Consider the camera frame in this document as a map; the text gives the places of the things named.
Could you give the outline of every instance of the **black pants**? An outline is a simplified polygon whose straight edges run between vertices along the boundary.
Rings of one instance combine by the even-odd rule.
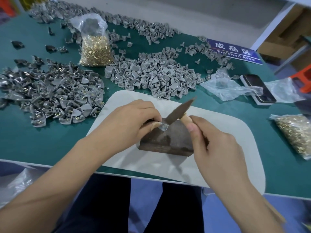
[[[128,233],[131,179],[94,174],[58,233]],[[144,233],[204,233],[200,187],[163,183]]]

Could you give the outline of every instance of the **orange plastic stool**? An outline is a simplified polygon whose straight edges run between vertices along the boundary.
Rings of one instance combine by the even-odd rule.
[[[311,65],[290,76],[290,78],[299,78],[299,80],[304,84],[304,86],[300,88],[302,93],[311,92]]]
[[[0,0],[0,8],[10,17],[16,16],[16,13],[11,6],[11,3],[9,0]]]

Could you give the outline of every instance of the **plastic bag of brass pins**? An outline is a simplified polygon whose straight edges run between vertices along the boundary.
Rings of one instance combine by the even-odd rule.
[[[290,144],[305,160],[311,159],[311,123],[299,115],[270,115]]]
[[[70,19],[72,26],[81,32],[82,50],[80,65],[106,66],[112,62],[107,23],[98,14],[86,14]]]

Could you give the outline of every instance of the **plastic bag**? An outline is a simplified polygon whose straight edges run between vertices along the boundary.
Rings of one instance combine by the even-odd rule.
[[[242,87],[234,80],[231,80],[225,68],[218,69],[211,75],[211,79],[200,84],[209,92],[218,96],[222,101],[230,101],[240,95],[261,96],[262,87]]]
[[[86,14],[70,19],[73,27],[81,32],[82,49],[80,65],[106,66],[112,62],[109,37],[106,34],[108,27],[98,14]]]
[[[0,177],[0,209],[25,190],[43,171],[25,168],[21,173]]]
[[[279,103],[294,103],[305,100],[298,94],[291,78],[267,82],[265,85]]]
[[[298,115],[270,115],[290,144],[305,160],[311,159],[311,124],[308,118]]]

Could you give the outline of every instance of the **sign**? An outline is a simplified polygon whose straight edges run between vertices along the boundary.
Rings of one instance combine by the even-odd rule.
[[[214,52],[225,54],[227,51],[227,56],[231,58],[262,65],[262,61],[254,50],[212,39],[207,39],[207,42]]]

